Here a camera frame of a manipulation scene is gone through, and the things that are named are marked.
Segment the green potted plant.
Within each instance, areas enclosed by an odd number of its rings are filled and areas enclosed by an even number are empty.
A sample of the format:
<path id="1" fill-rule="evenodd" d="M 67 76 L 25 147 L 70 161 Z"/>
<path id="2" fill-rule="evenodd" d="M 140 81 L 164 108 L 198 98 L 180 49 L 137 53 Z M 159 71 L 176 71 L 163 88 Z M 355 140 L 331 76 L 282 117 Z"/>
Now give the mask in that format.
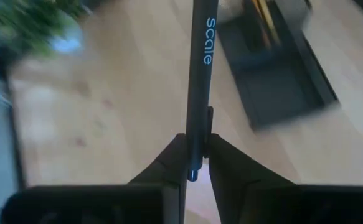
<path id="1" fill-rule="evenodd" d="M 49 55 L 86 13 L 82 0 L 0 0 L 0 37 L 15 54 Z"/>

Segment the black mesh desk organizer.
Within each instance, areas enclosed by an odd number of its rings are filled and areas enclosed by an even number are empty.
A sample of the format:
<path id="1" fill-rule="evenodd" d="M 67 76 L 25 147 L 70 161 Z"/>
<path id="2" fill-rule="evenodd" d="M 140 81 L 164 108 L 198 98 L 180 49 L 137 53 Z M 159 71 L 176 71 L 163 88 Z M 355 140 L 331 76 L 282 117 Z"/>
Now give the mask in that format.
<path id="1" fill-rule="evenodd" d="M 278 45 L 263 17 L 264 42 L 250 0 L 219 8 L 217 27 L 249 125 L 253 130 L 307 116 L 337 103 L 322 66 L 304 36 L 309 0 L 266 0 Z"/>

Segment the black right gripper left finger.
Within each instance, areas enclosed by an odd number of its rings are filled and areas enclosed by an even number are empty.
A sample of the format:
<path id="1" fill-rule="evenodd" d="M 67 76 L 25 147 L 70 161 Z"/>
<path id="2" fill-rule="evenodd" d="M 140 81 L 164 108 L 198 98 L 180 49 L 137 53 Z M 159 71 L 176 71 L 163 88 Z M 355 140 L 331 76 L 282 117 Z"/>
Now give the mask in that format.
<path id="1" fill-rule="evenodd" d="M 183 224 L 186 164 L 177 134 L 127 184 L 30 187 L 7 200 L 1 224 Z"/>

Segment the orange pencil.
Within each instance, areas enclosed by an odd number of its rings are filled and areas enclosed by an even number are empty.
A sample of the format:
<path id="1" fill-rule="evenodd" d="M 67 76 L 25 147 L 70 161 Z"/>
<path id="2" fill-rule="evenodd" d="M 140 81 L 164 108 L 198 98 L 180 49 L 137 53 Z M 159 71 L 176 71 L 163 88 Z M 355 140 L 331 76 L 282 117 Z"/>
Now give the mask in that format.
<path id="1" fill-rule="evenodd" d="M 266 31 L 265 31 L 265 27 L 263 25 L 263 17 L 262 17 L 260 8 L 259 8 L 258 0 L 250 0 L 250 1 L 252 2 L 253 6 L 255 8 L 255 14 L 257 15 L 258 23 L 259 23 L 260 29 L 262 31 L 263 40 L 264 40 L 264 42 L 267 42 L 268 37 L 267 37 Z"/>

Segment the black pen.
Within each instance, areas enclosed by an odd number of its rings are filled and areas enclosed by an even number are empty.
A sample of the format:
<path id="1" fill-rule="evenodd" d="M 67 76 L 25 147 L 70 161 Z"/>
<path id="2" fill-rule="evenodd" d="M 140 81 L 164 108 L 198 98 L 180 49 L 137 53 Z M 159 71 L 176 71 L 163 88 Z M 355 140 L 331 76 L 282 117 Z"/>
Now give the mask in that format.
<path id="1" fill-rule="evenodd" d="M 219 0 L 193 0 L 186 137 L 189 150 L 187 179 L 195 182 L 210 133 L 210 80 Z"/>

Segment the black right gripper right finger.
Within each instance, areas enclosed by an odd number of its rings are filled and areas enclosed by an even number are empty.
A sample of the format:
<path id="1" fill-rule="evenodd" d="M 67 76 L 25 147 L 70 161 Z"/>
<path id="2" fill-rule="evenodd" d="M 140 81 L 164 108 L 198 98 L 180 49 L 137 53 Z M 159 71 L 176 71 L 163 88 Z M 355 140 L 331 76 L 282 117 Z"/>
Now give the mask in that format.
<path id="1" fill-rule="evenodd" d="M 363 224 L 363 186 L 291 182 L 218 134 L 208 148 L 222 224 Z"/>

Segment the yellow pencil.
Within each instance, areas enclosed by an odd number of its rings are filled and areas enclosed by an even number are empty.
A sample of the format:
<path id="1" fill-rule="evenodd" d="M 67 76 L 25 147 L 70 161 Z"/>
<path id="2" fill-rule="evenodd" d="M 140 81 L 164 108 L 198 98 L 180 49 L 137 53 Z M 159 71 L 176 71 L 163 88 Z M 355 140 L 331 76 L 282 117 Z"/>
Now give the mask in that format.
<path id="1" fill-rule="evenodd" d="M 280 39 L 278 36 L 278 33 L 276 31 L 272 16 L 270 14 L 270 10 L 268 8 L 268 4 L 266 3 L 266 0 L 258 0 L 262 9 L 262 13 L 264 15 L 264 18 L 266 20 L 266 23 L 268 24 L 269 30 L 272 34 L 272 37 L 274 39 L 274 41 L 280 45 Z"/>

